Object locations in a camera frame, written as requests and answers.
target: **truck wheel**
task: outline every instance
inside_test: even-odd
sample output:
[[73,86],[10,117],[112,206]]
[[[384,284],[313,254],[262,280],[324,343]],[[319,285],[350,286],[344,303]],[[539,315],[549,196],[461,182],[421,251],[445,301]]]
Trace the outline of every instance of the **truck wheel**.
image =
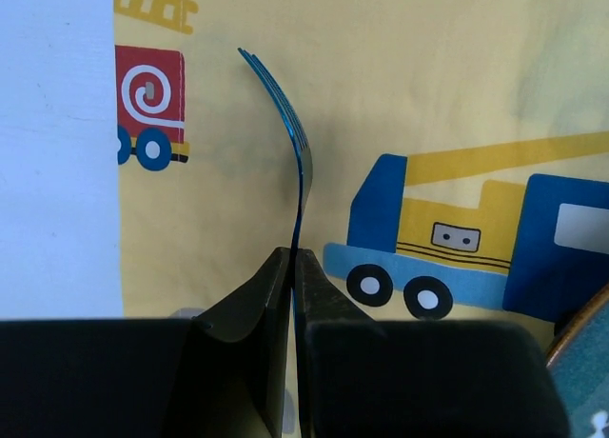
[[354,300],[369,307],[381,307],[391,298],[393,281],[378,265],[358,265],[346,277],[346,289]]
[[403,288],[403,300],[417,319],[439,320],[453,308],[453,296],[446,284],[431,276],[408,281]]
[[137,137],[135,154],[142,167],[150,171],[160,171],[171,162],[171,143],[160,130],[145,129]]
[[123,165],[131,156],[131,138],[129,137],[127,129],[123,126],[118,126],[118,141],[121,142],[121,147],[116,154],[118,165]]

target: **yellow crane arm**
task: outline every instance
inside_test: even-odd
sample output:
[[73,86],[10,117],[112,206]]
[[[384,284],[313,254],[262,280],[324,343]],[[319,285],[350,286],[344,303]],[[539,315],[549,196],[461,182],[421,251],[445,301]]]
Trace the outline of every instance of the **yellow crane arm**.
[[435,183],[606,152],[609,152],[609,131],[428,152],[408,156],[406,185]]

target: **blue fork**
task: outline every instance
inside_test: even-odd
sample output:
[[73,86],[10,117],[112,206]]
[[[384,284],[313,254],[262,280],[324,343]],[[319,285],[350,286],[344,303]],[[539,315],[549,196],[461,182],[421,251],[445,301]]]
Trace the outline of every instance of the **blue fork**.
[[305,212],[306,199],[311,190],[313,182],[313,162],[311,159],[311,148],[308,145],[308,140],[305,135],[305,130],[301,124],[296,111],[285,97],[284,92],[275,81],[275,78],[266,69],[263,63],[255,54],[250,54],[246,50],[239,48],[239,52],[247,63],[252,67],[258,75],[262,83],[265,85],[268,94],[273,99],[277,110],[284,120],[285,128],[289,135],[289,139],[294,147],[296,154],[296,164],[298,166],[298,211],[296,213],[296,224],[292,234],[292,252],[295,254],[298,249],[298,243],[301,235],[301,225],[303,222],[303,214]]

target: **black foam block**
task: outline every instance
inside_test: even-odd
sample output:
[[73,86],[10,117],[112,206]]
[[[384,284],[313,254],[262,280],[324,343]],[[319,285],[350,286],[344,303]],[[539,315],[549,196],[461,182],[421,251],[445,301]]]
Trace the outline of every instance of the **black foam block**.
[[318,438],[567,438],[542,351],[523,328],[489,321],[311,324]]

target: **crane truck illustration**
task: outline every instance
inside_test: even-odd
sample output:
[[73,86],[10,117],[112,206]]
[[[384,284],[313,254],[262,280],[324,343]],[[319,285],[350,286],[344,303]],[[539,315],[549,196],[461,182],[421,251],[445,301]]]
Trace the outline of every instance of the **crane truck illustration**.
[[178,50],[116,46],[119,165],[135,155],[145,169],[185,163],[184,56]]
[[533,174],[486,181],[477,208],[404,197],[420,184],[609,152],[609,132],[403,157],[382,155],[324,269],[364,305],[403,294],[418,319],[455,303],[559,323],[609,282],[609,183]]

